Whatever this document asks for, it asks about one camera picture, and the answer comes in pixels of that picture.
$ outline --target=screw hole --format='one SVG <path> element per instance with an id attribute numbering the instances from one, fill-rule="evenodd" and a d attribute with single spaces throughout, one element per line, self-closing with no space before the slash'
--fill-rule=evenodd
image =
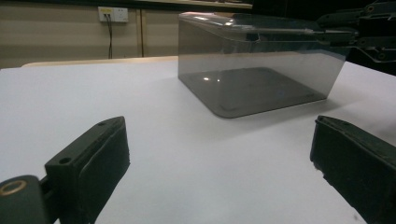
<path id="1" fill-rule="evenodd" d="M 68 163 L 68 162 L 70 162 L 72 159 L 70 159 L 70 158 L 63 158 L 63 159 L 61 159 L 60 161 L 59 161 L 59 163 L 60 164 L 66 164 L 66 163 Z"/>
<path id="2" fill-rule="evenodd" d="M 367 12 L 372 12 L 374 11 L 374 7 L 367 7 Z"/>

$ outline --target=robotic arm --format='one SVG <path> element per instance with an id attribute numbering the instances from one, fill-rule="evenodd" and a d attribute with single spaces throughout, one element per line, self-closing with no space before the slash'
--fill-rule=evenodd
<path id="1" fill-rule="evenodd" d="M 317 20 L 317 40 L 359 49 L 376 63 L 396 62 L 396 2 L 376 1 L 365 8 L 340 10 Z"/>

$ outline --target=metal bolt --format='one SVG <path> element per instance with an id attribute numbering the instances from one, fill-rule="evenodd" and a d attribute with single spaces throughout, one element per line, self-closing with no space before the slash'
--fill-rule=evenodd
<path id="1" fill-rule="evenodd" d="M 7 196 L 20 191 L 26 187 L 27 183 L 24 180 L 15 180 L 7 183 L 0 188 L 0 196 Z"/>

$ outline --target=beige wall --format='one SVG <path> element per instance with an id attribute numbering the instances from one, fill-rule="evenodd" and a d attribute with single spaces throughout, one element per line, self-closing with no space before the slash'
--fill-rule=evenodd
<path id="1" fill-rule="evenodd" d="M 145 57 L 177 55 L 179 13 L 142 10 Z"/>
<path id="2" fill-rule="evenodd" d="M 128 23 L 113 23 L 113 58 L 141 57 L 138 13 L 129 9 Z M 0 68 L 106 59 L 108 44 L 97 7 L 0 2 Z"/>

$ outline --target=white table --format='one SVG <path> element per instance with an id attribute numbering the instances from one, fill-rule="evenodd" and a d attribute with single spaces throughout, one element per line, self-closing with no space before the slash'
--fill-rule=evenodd
<path id="1" fill-rule="evenodd" d="M 396 145 L 396 77 L 346 63 L 329 99 L 220 119 L 177 61 L 0 71 L 0 180 L 44 163 L 95 123 L 126 118 L 131 166 L 97 223 L 364 223 L 309 160 L 315 119 Z"/>

